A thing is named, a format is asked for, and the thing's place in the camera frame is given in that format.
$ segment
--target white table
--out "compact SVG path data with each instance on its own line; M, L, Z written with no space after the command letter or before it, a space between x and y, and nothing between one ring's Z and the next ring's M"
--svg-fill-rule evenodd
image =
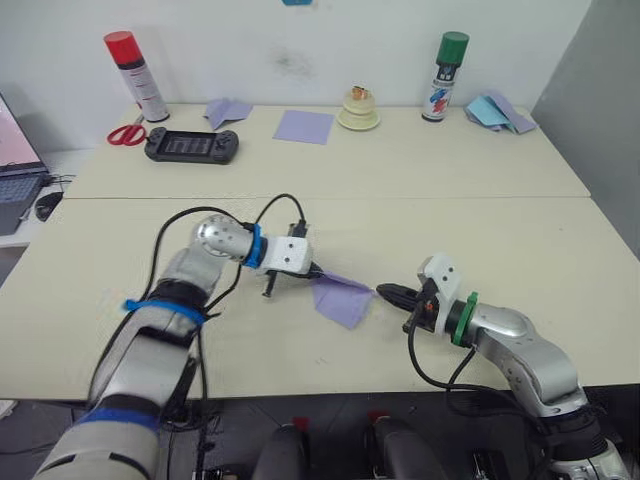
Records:
M91 156L92 150L68 150L42 155L42 161L53 175L77 175L86 160ZM59 192L60 186L55 183L40 190L38 199L53 192ZM34 212L34 204L29 209L28 217L22 221L13 235L0 236L0 248L27 247L40 232L43 222L38 220Z
M413 107L380 108L369 132L334 122L327 145L274 140L287 108L338 113L335 107L254 107L230 124L240 149L226 166L156 163L144 146L99 147L69 198L300 198L584 197L588 190L542 130L495 133L451 108L442 123ZM170 105L161 126L210 132L204 105ZM138 115L132 107L119 125ZM151 129L156 124L145 123Z
M64 199L0 290L0 396L84 398L124 314L122 302L143 288L161 223L197 204L250 220L263 203ZM640 382L639 263L590 199L306 200L303 206L324 268L372 287L417 286L422 260L446 251L463 273L461 295L477 290L481 302L525 312L569 354L584 385ZM294 215L286 202L278 204L265 231L286 231ZM187 244L199 218L167 234L162 266ZM221 286L234 270L227 267ZM279 278L271 300L261 296L264 285L245 271L224 315L205 329L212 396L430 389L409 363L405 313L376 298L349 331L315 312L304 281ZM425 368L441 379L465 354L427 333L417 343ZM482 359L463 379L506 387Z

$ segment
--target laptop keyboard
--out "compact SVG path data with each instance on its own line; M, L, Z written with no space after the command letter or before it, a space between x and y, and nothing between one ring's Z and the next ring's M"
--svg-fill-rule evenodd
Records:
M21 202L40 181L39 176L0 179L0 203Z

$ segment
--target green ring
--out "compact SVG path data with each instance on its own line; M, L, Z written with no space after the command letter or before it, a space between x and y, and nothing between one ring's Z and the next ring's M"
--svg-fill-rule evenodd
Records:
M458 320L456 331L453 334L454 345L458 345L459 347L462 346L462 336L467 330L467 325L471 319L471 313L473 312L473 309L476 308L477 303L478 292L471 292L471 295L467 298L467 304L464 306L464 310L462 310L462 315L460 315L460 320Z

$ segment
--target computer mouse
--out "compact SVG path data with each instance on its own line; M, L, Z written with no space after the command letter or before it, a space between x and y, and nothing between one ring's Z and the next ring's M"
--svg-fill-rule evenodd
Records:
M35 211L36 217L42 222L46 222L49 215L55 210L58 203L62 200L62 192L53 192L45 195L36 201Z

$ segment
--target laptop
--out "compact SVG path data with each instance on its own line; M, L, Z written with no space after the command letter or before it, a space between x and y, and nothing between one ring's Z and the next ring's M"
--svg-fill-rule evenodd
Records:
M18 229L47 174L0 94L0 235Z

